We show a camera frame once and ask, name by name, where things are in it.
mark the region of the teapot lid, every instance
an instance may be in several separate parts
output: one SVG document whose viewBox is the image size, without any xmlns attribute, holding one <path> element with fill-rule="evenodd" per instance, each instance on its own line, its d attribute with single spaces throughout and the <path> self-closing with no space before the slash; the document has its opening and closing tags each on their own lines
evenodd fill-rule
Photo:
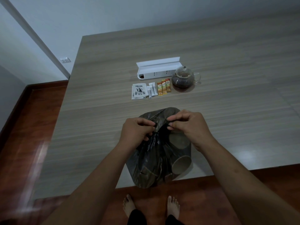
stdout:
<svg viewBox="0 0 300 225">
<path fill-rule="evenodd" d="M 175 71 L 175 75 L 181 79 L 187 79 L 192 75 L 192 71 L 185 66 L 179 67 Z"/>
</svg>

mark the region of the table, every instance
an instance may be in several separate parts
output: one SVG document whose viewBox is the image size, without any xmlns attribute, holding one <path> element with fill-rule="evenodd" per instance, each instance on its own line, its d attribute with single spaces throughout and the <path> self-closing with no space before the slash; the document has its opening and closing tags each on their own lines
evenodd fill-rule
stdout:
<svg viewBox="0 0 300 225">
<path fill-rule="evenodd" d="M 84 36 L 36 198 L 70 194 L 114 148 L 128 117 L 177 107 L 203 113 L 216 139 L 248 169 L 300 162 L 300 15 L 212 19 Z M 136 62 L 180 56 L 201 73 L 185 93 L 172 88 L 131 100 Z M 192 149 L 178 178 L 212 175 Z M 117 188 L 132 186 L 125 166 Z"/>
</svg>

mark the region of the black pants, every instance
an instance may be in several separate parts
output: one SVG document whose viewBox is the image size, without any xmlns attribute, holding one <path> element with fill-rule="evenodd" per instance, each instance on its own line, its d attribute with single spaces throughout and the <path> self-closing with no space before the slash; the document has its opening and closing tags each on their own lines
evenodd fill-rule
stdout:
<svg viewBox="0 0 300 225">
<path fill-rule="evenodd" d="M 134 209 L 128 218 L 127 225 L 147 225 L 146 217 L 144 214 L 137 209 Z M 177 220 L 174 216 L 169 215 L 166 219 L 166 225 L 184 225 L 182 222 Z"/>
</svg>

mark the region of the glass teapot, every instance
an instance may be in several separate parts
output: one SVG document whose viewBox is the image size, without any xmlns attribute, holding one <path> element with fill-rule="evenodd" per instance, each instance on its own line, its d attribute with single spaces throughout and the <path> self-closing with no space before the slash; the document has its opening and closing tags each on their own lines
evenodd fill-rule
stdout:
<svg viewBox="0 0 300 225">
<path fill-rule="evenodd" d="M 172 75 L 171 81 L 175 87 L 188 88 L 193 84 L 199 83 L 200 79 L 200 73 L 193 72 L 191 69 L 182 66 L 176 69 L 175 73 Z"/>
</svg>

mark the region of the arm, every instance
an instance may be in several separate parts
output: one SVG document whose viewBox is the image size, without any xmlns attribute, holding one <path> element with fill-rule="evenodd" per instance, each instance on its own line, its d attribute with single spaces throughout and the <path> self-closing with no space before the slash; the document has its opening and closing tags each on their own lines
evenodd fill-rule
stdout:
<svg viewBox="0 0 300 225">
<path fill-rule="evenodd" d="M 182 110 L 168 118 L 207 159 L 242 224 L 300 224 L 300 213 L 268 189 L 210 133 L 201 113 Z"/>
<path fill-rule="evenodd" d="M 142 140 L 149 140 L 146 134 L 152 135 L 154 125 L 141 117 L 128 118 L 116 147 L 42 224 L 99 224 L 125 162 Z"/>
</svg>

